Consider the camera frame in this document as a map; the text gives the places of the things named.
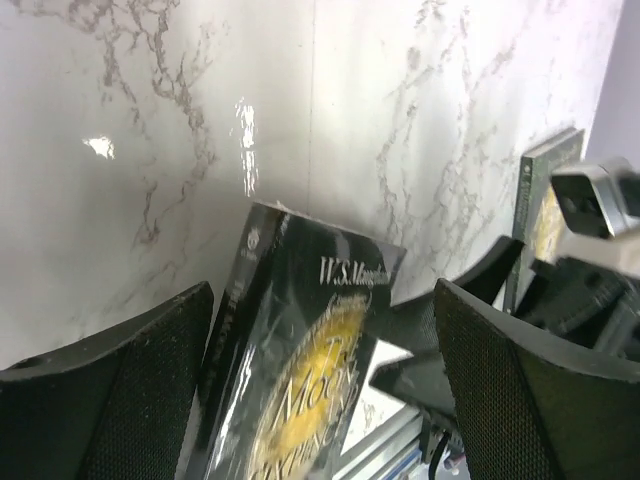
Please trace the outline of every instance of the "book spine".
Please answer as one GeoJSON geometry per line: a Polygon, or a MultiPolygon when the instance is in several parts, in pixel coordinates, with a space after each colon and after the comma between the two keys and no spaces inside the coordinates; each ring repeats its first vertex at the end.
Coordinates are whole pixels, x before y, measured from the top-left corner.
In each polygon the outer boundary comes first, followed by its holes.
{"type": "Polygon", "coordinates": [[[209,476],[219,430],[268,285],[274,237],[281,217],[281,212],[259,204],[252,207],[247,217],[202,361],[198,382],[201,420],[186,480],[209,476]]]}
{"type": "MultiPolygon", "coordinates": [[[[526,242],[527,216],[529,214],[529,202],[531,200],[531,180],[533,174],[533,159],[531,157],[521,157],[520,174],[518,176],[518,193],[516,195],[516,208],[513,218],[513,230],[511,236],[516,240],[526,242]]],[[[520,266],[522,259],[518,259],[513,264],[511,273],[507,277],[504,291],[503,310],[512,313],[516,309],[518,301],[518,280],[520,276],[520,266]]]]}

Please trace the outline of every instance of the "dark green book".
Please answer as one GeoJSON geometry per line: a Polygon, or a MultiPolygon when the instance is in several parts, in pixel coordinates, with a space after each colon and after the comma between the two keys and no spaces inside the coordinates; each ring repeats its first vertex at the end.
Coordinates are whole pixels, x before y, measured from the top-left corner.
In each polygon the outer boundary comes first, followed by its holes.
{"type": "Polygon", "coordinates": [[[534,258],[551,261],[565,224],[551,188],[550,173],[561,165],[580,161],[584,130],[568,128],[532,148],[520,159],[513,238],[525,249],[507,278],[504,311],[511,313],[522,299],[533,273],[534,258]]]}
{"type": "Polygon", "coordinates": [[[203,360],[188,480],[330,479],[405,250],[255,203],[203,360]]]}

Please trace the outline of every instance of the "wire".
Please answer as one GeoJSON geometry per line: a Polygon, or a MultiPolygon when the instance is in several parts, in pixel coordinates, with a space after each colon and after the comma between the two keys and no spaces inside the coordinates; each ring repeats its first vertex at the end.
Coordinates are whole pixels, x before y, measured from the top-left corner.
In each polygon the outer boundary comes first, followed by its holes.
{"type": "Polygon", "coordinates": [[[436,480],[436,471],[438,470],[440,459],[442,458],[442,454],[444,453],[444,449],[447,447],[447,443],[449,443],[450,438],[451,434],[449,432],[444,432],[442,434],[442,438],[438,442],[438,446],[434,450],[433,457],[431,457],[431,461],[429,462],[429,480],[436,480]]]}

